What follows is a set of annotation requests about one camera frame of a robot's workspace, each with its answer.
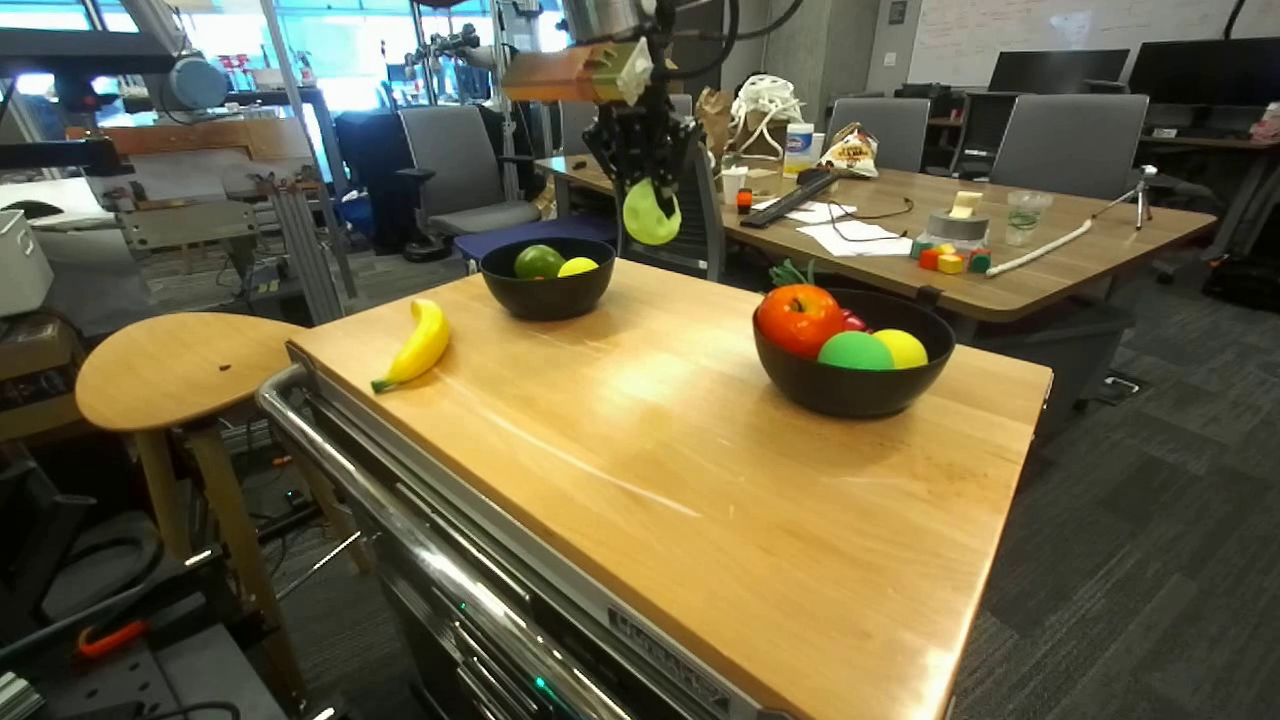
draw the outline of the whiteboard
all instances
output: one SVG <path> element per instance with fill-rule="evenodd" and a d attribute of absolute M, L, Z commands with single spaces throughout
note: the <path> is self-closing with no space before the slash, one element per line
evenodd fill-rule
<path fill-rule="evenodd" d="M 1222 36 L 1234 0 L 922 0 L 909 82 L 986 87 L 1002 50 L 1119 50 Z M 1248 0 L 1233 37 L 1280 36 L 1280 0 Z"/>

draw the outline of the wooden stool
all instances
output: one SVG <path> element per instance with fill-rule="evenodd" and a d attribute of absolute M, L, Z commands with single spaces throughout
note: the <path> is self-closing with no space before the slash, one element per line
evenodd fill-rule
<path fill-rule="evenodd" d="M 178 559 L 192 555 L 178 506 L 166 433 L 183 427 L 205 478 L 205 496 L 230 553 L 248 602 L 278 628 L 264 646 L 288 694 L 305 697 L 302 673 L 284 632 L 271 578 L 262 562 L 257 530 L 244 511 L 244 497 L 223 446 L 215 414 L 252 397 L 262 382 L 288 366 L 285 341 L 302 328 L 221 313 L 179 313 L 134 323 L 100 345 L 81 368 L 76 404 L 95 425 L 131 433 L 146 471 L 151 505 L 165 547 Z M 335 506 L 333 488 L 302 457 L 294 457 L 312 498 L 339 537 L 356 532 Z M 370 569 L 355 544 L 352 559 Z"/>

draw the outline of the yellow ball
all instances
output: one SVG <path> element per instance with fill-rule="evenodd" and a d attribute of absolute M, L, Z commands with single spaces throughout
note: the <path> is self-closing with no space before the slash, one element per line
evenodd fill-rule
<path fill-rule="evenodd" d="M 872 334 L 888 347 L 895 369 L 905 370 L 929 364 L 929 354 L 914 334 L 904 331 L 879 331 Z"/>
<path fill-rule="evenodd" d="M 557 277 L 567 278 L 580 273 L 589 273 L 596 268 L 599 268 L 599 265 L 596 265 L 595 260 L 591 260 L 590 258 L 573 258 L 572 260 L 566 260 L 564 264 L 561 265 Z"/>
<path fill-rule="evenodd" d="M 676 240 L 682 220 L 680 200 L 672 197 L 672 202 L 676 211 L 668 218 L 658 206 L 653 181 L 645 178 L 627 191 L 627 199 L 622 201 L 622 224 L 639 243 L 667 245 Z"/>

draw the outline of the fruit bowl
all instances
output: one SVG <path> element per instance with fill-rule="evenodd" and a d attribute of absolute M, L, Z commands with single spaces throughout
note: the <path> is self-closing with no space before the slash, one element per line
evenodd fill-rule
<path fill-rule="evenodd" d="M 532 245 L 545 245 L 564 258 L 590 258 L 598 268 L 564 278 L 521 279 L 516 258 Z M 539 238 L 498 247 L 480 259 L 489 292 L 522 320 L 567 320 L 590 313 L 613 278 L 613 249 L 594 240 Z"/>
<path fill-rule="evenodd" d="M 941 318 L 914 302 L 854 290 L 832 290 L 841 307 L 854 310 L 874 329 L 895 328 L 919 338 L 929 361 L 905 370 L 851 370 L 823 365 L 788 352 L 760 332 L 755 315 L 755 350 L 764 372 L 788 400 L 836 418 L 881 418 L 901 413 L 938 379 L 956 337 Z"/>

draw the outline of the banana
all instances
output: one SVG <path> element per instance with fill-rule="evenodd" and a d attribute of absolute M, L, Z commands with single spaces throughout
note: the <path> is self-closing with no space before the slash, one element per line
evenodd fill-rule
<path fill-rule="evenodd" d="M 431 300 L 413 300 L 410 310 L 417 320 L 417 328 L 392 360 L 392 369 L 387 375 L 371 383 L 375 393 L 387 392 L 430 370 L 449 346 L 449 322 L 444 319 L 444 310 L 439 305 Z"/>

